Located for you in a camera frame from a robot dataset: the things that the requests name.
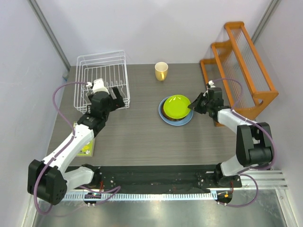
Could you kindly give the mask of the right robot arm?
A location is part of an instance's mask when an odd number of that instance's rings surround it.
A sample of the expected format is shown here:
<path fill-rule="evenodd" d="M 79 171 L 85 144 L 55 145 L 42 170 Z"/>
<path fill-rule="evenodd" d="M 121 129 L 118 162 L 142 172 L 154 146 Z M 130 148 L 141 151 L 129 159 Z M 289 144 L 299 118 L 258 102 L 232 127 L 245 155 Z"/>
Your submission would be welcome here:
<path fill-rule="evenodd" d="M 271 167 L 275 151 L 269 124 L 247 119 L 224 105 L 221 88 L 208 88 L 188 108 L 200 114 L 208 114 L 236 134 L 235 156 L 217 164 L 214 169 L 216 186 L 230 186 L 236 176 L 250 168 L 267 170 Z"/>

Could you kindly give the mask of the green plate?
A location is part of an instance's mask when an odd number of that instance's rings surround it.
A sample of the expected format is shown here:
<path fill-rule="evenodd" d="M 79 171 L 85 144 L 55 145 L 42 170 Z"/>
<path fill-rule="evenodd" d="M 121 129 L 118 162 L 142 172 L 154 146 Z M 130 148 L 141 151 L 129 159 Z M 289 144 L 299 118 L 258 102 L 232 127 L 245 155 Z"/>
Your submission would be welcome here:
<path fill-rule="evenodd" d="M 191 102 L 186 96 L 172 95 L 164 102 L 164 112 L 171 118 L 183 118 L 190 112 L 189 104 Z"/>

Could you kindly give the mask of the brown yellow plate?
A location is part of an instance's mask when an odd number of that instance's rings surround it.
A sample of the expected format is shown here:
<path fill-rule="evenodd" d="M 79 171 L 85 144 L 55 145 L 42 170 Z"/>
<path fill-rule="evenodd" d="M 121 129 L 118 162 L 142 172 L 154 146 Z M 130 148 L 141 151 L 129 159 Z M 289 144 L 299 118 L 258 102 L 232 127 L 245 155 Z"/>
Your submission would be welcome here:
<path fill-rule="evenodd" d="M 165 114 L 165 112 L 164 112 L 164 107 L 163 107 L 163 106 L 161 107 L 161 113 L 162 113 L 162 115 L 164 116 L 164 118 L 166 118 L 166 119 L 168 119 L 168 120 L 170 120 L 170 121 L 174 121 L 174 122 L 181 121 L 181 120 L 185 119 L 185 118 L 188 116 L 188 114 L 187 114 L 187 115 L 186 115 L 185 117 L 183 117 L 183 118 L 179 118 L 179 119 L 171 118 L 171 117 L 169 117 L 169 116 L 167 116 L 167 115 Z"/>

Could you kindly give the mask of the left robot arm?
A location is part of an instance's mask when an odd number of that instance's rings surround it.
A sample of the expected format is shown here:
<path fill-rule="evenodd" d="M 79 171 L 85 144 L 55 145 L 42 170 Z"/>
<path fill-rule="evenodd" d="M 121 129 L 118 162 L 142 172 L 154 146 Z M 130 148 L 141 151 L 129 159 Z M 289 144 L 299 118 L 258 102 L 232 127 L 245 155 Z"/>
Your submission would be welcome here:
<path fill-rule="evenodd" d="M 67 172 L 80 150 L 105 127 L 110 112 L 125 106 L 118 87 L 89 95 L 88 111 L 72 127 L 71 134 L 42 161 L 33 160 L 28 167 L 27 191 L 35 200 L 58 204 L 67 192 L 82 185 L 95 189 L 100 185 L 100 170 L 89 164 Z"/>

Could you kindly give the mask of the light blue plate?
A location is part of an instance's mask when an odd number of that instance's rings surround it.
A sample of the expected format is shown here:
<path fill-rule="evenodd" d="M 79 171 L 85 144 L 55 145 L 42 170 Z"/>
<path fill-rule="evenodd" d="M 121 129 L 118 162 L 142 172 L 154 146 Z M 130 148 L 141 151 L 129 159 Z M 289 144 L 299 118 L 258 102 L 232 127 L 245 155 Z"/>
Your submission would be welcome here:
<path fill-rule="evenodd" d="M 159 112 L 159 116 L 160 118 L 167 124 L 169 125 L 172 125 L 172 126 L 183 126 L 187 123 L 189 123 L 194 115 L 193 113 L 193 110 L 190 110 L 189 114 L 182 120 L 180 121 L 172 121 L 172 120 L 169 120 L 168 118 L 166 118 L 163 113 L 162 113 L 162 110 L 163 110 L 163 105 L 164 105 L 164 102 L 168 99 L 169 97 L 166 97 L 164 98 L 160 104 L 159 104 L 159 107 L 158 107 L 158 112 Z"/>

